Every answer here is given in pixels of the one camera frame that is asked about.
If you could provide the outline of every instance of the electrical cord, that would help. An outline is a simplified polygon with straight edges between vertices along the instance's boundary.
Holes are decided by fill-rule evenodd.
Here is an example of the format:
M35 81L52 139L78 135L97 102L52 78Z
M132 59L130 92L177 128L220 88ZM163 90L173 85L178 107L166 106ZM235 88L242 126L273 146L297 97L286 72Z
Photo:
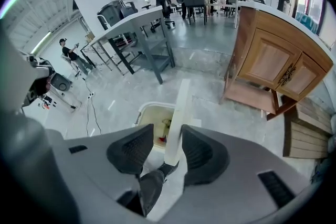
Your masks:
M91 93L91 90L89 89L88 85L86 84L86 80L85 79L83 79L83 80L85 81L85 86L86 86L86 88L88 89L88 91L90 93L90 96L91 96L91 105L92 105L92 108L93 108L93 114L95 115L94 120L95 120L96 125L99 128L99 132L101 134L101 128L100 128L100 126L99 126L99 124L97 122L96 110L94 108L95 106L93 105L93 93ZM86 125L87 134L88 134L88 122L89 122L89 99L90 99L90 97L88 97L88 107L87 107L87 116L88 116L87 125Z

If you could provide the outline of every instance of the gray pants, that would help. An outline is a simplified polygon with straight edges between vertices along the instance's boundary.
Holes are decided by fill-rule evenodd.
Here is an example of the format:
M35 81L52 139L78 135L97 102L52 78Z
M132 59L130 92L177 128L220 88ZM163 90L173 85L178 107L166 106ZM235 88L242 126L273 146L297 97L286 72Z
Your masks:
M80 58L79 56L77 57L77 59L75 60L75 63L78 65L79 69L85 74L88 74L88 71L86 70L86 68L92 70L92 66L87 63L84 59Z

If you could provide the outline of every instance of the fluorescent light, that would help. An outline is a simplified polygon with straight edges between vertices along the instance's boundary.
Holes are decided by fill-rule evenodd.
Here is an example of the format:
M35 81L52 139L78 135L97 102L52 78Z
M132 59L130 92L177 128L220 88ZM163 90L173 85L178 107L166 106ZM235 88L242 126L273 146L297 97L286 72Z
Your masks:
M49 35L51 34L51 32L48 32L48 34L46 34L44 36L43 39L41 39L41 41L36 45L36 47L32 50L31 54L33 54L34 52L36 52L36 50L39 48L39 46L43 43L43 41L46 40L47 37L49 37Z
M11 8L11 6L13 6L13 4L16 2L17 0L5 0L3 6L0 9L0 19L2 19L5 14L7 13L7 11Z

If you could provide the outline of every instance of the black shirt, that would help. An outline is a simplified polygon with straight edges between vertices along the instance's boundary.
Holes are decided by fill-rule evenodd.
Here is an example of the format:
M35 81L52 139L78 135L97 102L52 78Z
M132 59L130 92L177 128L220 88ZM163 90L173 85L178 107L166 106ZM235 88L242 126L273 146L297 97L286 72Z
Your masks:
M68 56L72 61L76 60L77 57L78 57L78 55L75 54L74 52L70 52L70 53L69 53L69 51L70 51L70 50L69 50L67 47L63 47L63 48L62 48L62 52L63 52L63 54L64 54L65 56Z

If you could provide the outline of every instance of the wooden cabinet door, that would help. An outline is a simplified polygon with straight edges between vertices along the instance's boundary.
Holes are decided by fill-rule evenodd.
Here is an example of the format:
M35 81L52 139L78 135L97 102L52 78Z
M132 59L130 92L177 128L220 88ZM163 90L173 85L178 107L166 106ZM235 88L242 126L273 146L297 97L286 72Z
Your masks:
M284 39L256 29L253 41L239 77L273 90L290 66L294 66L302 51Z
M276 91L300 101L326 74L317 63L303 53L292 70L282 79Z

